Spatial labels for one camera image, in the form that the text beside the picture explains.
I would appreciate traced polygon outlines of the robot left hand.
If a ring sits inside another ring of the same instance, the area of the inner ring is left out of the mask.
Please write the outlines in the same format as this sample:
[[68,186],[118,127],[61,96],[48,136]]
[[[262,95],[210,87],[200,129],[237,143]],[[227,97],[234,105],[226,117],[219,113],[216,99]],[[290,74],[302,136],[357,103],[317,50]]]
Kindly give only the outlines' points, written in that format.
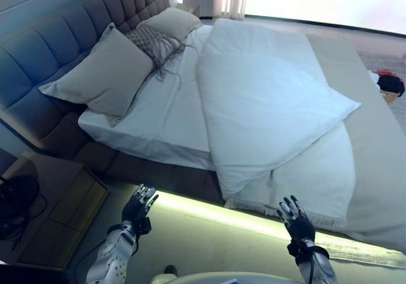
[[155,188],[140,184],[122,210],[122,222],[127,221],[134,225],[136,221],[146,217],[158,197]]

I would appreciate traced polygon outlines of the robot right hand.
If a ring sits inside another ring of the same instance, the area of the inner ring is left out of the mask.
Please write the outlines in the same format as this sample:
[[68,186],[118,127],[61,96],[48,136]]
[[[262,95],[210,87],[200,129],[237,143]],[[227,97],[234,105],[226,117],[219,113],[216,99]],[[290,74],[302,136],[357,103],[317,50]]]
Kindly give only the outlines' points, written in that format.
[[292,240],[315,241],[315,227],[295,196],[291,195],[290,198],[284,197],[279,202],[277,214],[284,223]]

